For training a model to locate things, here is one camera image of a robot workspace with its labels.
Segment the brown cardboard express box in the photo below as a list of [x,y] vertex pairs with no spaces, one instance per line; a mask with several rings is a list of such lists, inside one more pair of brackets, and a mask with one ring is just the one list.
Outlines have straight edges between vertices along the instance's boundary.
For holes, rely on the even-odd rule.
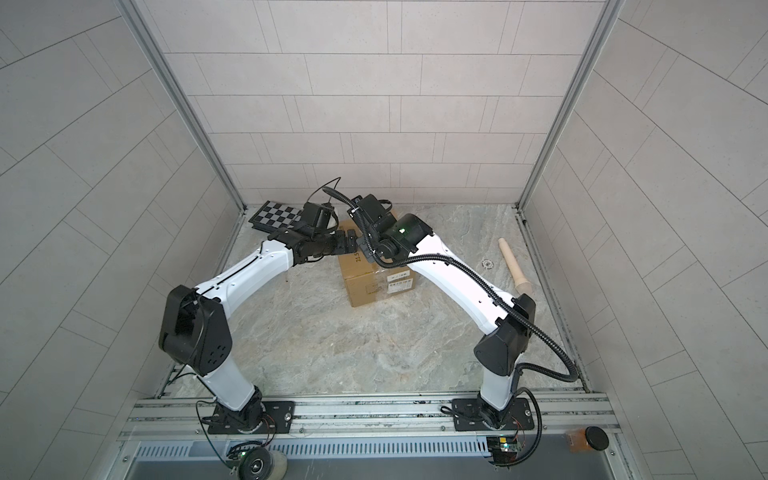
[[360,307],[412,290],[416,274],[408,267],[384,269],[370,263],[361,249],[338,257],[341,276],[352,307]]

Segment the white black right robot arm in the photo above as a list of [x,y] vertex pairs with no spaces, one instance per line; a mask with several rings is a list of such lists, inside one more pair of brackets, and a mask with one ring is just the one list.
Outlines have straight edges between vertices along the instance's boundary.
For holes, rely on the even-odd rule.
[[483,367],[477,419],[491,429],[512,421],[515,368],[527,350],[531,331],[507,312],[531,320],[535,302],[528,296],[521,307],[511,295],[487,283],[445,245],[433,229],[414,214],[399,218],[373,195],[352,199],[349,214],[362,232],[363,249],[385,268],[408,266],[431,281],[475,322],[483,337],[474,355]]

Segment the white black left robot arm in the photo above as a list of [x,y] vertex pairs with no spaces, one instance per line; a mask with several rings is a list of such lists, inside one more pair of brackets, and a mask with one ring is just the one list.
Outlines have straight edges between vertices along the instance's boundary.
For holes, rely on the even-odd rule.
[[179,285],[166,299],[158,345],[192,370],[215,397],[202,423],[214,434],[248,434],[267,424],[262,393],[239,370],[229,317],[259,289],[296,265],[357,251],[353,229],[307,235],[280,229],[258,249],[195,287]]

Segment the black white chessboard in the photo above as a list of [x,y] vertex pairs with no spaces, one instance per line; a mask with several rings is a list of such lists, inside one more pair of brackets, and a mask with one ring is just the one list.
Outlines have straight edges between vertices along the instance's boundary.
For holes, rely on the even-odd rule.
[[266,201],[256,210],[248,222],[255,230],[273,233],[277,230],[291,228],[300,219],[301,213],[300,208]]

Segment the round black speaker device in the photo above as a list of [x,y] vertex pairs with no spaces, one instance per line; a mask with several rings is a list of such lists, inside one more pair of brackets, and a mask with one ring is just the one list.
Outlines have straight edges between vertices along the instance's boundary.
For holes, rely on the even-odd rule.
[[227,452],[240,480],[281,480],[288,469],[287,456],[271,451],[262,442],[249,441],[235,445]]

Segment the green circuit board right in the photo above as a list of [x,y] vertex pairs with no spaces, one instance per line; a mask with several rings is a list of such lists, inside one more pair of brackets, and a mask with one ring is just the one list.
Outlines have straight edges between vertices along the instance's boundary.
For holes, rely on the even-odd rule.
[[523,444],[516,437],[488,436],[486,438],[490,462],[496,466],[509,466],[516,462]]

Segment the brown jar black lid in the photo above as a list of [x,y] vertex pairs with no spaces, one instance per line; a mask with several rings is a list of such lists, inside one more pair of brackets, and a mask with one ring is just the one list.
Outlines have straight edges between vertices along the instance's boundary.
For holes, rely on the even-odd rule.
[[610,446],[608,434],[598,426],[573,429],[568,431],[565,436],[571,453],[599,452]]

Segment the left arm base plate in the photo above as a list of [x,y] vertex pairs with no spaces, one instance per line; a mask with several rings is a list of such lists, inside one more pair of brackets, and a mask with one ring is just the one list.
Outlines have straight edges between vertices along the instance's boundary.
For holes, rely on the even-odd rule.
[[209,434],[287,434],[293,421],[295,403],[292,401],[255,400],[241,410],[232,410],[217,402],[213,413],[202,416]]

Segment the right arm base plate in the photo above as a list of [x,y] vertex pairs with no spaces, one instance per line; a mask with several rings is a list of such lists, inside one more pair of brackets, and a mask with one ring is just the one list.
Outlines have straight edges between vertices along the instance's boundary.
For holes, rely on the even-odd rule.
[[488,406],[480,397],[454,398],[445,409],[458,432],[536,429],[534,409],[529,400],[523,397],[513,398],[500,412]]

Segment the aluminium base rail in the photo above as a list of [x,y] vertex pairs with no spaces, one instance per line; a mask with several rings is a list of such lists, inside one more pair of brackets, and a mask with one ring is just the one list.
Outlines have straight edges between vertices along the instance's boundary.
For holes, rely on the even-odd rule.
[[[107,467],[109,479],[237,479],[227,452],[262,442],[287,456],[290,479],[627,479],[622,432],[608,398],[581,389],[543,389],[529,400],[535,430],[455,430],[447,415],[454,398],[473,392],[299,395],[287,434],[214,435],[201,417],[210,399],[140,400],[132,408]],[[571,453],[565,434],[601,427],[604,451]],[[488,436],[522,444],[509,466],[490,462]]]

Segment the aluminium corner post left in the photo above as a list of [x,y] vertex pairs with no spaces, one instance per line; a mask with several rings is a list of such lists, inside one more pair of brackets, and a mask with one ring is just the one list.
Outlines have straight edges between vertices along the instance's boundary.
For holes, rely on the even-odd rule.
[[218,178],[224,184],[226,191],[235,202],[235,205],[241,214],[244,214],[247,211],[246,203],[243,201],[234,182],[226,171],[209,136],[204,131],[199,117],[194,112],[188,97],[184,94],[181,85],[172,72],[170,64],[163,55],[163,52],[159,48],[159,44],[153,37],[146,21],[142,17],[137,3],[130,0],[116,0],[115,3],[136,42],[145,54],[150,66],[155,71],[161,86],[170,97],[182,122],[196,142],[196,145],[214,169]]

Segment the aluminium corner post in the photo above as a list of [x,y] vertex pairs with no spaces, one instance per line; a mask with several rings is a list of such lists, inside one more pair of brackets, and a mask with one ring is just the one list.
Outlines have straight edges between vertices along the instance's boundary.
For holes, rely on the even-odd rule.
[[150,66],[155,71],[161,86],[170,97],[182,122],[196,142],[196,145],[214,169],[218,178],[224,184],[226,191],[235,202],[235,205],[241,214],[244,214],[247,211],[246,203],[243,201],[234,182],[226,171],[209,136],[204,131],[199,117],[194,112],[188,97],[184,94],[181,85],[172,72],[170,64],[163,55],[163,52],[159,48],[159,44],[153,37],[146,21],[142,17],[137,3],[130,0],[116,0],[115,3],[136,42],[145,54]]
[[589,37],[585,51],[577,65],[573,78],[570,81],[562,104],[549,133],[545,138],[540,154],[534,164],[531,176],[524,187],[519,202],[517,203],[517,209],[520,212],[523,212],[532,200],[534,191],[543,176],[547,163],[553,155],[559,138],[561,137],[567,122],[575,109],[579,96],[588,81],[589,75],[594,69],[603,45],[607,41],[611,29],[618,18],[622,4],[623,1],[621,0],[608,0],[603,6],[595,28]]

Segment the aluminium corner post right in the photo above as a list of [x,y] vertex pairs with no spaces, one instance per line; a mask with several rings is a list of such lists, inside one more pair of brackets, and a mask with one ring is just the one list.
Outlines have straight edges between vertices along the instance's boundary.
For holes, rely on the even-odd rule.
[[519,202],[517,203],[517,209],[520,212],[523,212],[532,200],[534,191],[543,176],[547,163],[553,155],[559,138],[561,137],[567,122],[575,109],[579,96],[588,81],[589,75],[594,69],[603,45],[607,41],[611,29],[618,18],[622,4],[623,1],[621,0],[608,0],[603,6],[595,28],[589,37],[585,51],[577,65],[573,78],[570,81],[562,104],[549,133],[545,138],[540,154],[534,164],[531,176],[524,187]]

